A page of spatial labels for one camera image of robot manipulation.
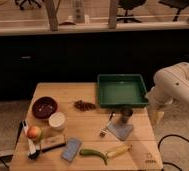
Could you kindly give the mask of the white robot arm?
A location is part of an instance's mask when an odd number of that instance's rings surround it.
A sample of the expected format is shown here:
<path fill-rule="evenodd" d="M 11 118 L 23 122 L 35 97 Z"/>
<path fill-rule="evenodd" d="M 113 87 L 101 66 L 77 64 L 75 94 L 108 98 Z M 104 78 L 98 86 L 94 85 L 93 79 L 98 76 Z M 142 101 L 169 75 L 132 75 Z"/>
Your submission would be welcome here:
<path fill-rule="evenodd" d="M 189 106 L 189 63 L 181 62 L 158 70 L 153 77 L 154 86 L 146 94 L 151 125 L 155 127 L 164 113 L 161 108 L 173 100 Z"/>

